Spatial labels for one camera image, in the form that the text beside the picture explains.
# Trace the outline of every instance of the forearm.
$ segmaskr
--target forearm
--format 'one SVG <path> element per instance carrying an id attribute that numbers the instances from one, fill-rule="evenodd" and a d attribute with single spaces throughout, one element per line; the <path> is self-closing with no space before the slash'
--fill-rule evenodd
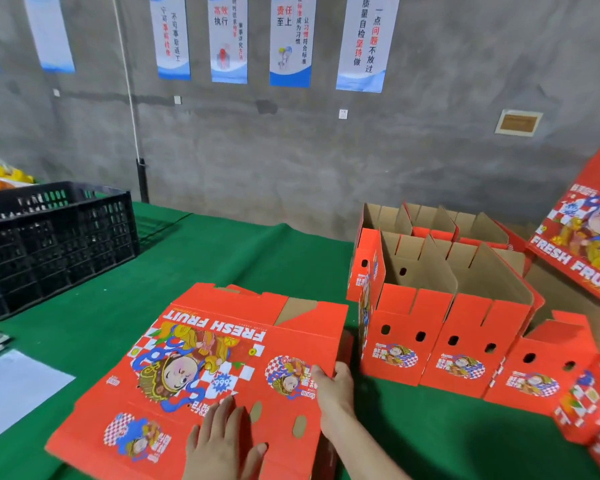
<path id="1" fill-rule="evenodd" d="M 352 415 L 335 419 L 331 443 L 352 480 L 411 480 Z"/>

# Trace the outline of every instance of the gray concrete wall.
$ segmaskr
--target gray concrete wall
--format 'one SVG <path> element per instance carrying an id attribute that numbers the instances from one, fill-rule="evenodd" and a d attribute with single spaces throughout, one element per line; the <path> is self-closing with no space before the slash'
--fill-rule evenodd
<path id="1" fill-rule="evenodd" d="M 112 1 L 61 2 L 74 75 L 42 72 L 22 0 L 0 0 L 0 157 L 137 198 Z M 206 0 L 190 82 L 158 78 L 148 0 L 120 0 L 152 203 L 338 239 L 364 201 L 538 221 L 599 147 L 600 0 L 401 0 L 382 94 L 335 90 L 345 3 L 318 0 L 312 87 L 287 89 L 269 0 L 249 0 L 245 86 L 210 81 Z M 494 135 L 505 108 L 544 112 L 536 136 Z"/>

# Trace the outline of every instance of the green table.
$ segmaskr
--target green table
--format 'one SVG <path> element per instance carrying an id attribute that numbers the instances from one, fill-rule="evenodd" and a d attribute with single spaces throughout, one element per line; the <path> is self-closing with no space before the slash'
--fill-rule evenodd
<path id="1" fill-rule="evenodd" d="M 135 205 L 144 252 L 5 322 L 12 346 L 76 379 L 0 436 L 0 480 L 76 480 L 44 444 L 76 399 L 195 282 L 344 301 L 352 243 Z M 351 306 L 347 326 L 355 327 Z M 358 417 L 415 480 L 600 479 L 551 419 L 355 374 Z M 349 478 L 346 472 L 338 474 Z"/>

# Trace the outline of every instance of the white pipe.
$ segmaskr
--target white pipe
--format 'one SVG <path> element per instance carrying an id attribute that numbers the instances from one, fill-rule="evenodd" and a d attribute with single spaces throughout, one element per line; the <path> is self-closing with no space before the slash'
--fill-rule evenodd
<path id="1" fill-rule="evenodd" d="M 129 95 L 129 111 L 131 111 L 131 125 L 134 128 L 134 143 L 136 144 L 136 161 L 140 163 L 140 144 L 138 142 L 138 131 L 136 124 L 136 113 L 134 112 L 134 101 L 131 97 L 131 80 L 127 67 L 127 56 L 125 55 L 125 43 L 122 40 L 122 28 L 120 26 L 120 15 L 118 14 L 118 0 L 113 1 L 113 11 L 116 14 L 116 25 L 118 26 L 118 37 L 120 38 L 120 51 L 122 51 L 122 64 L 125 67 L 125 80 L 127 81 L 127 94 Z"/>

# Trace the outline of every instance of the blue and white banner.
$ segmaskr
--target blue and white banner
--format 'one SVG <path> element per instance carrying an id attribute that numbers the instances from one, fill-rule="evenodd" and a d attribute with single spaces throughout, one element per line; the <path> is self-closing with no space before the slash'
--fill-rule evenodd
<path id="1" fill-rule="evenodd" d="M 24 0 L 24 7 L 42 69 L 75 72 L 60 0 Z"/>
<path id="2" fill-rule="evenodd" d="M 184 0 L 149 0 L 155 61 L 162 79 L 191 79 Z"/>
<path id="3" fill-rule="evenodd" d="M 247 83 L 247 0 L 208 0 L 211 82 Z"/>
<path id="4" fill-rule="evenodd" d="M 400 0 L 347 0 L 336 89 L 381 93 Z"/>
<path id="5" fill-rule="evenodd" d="M 270 85 L 311 85 L 314 25 L 315 0 L 271 0 Z"/>

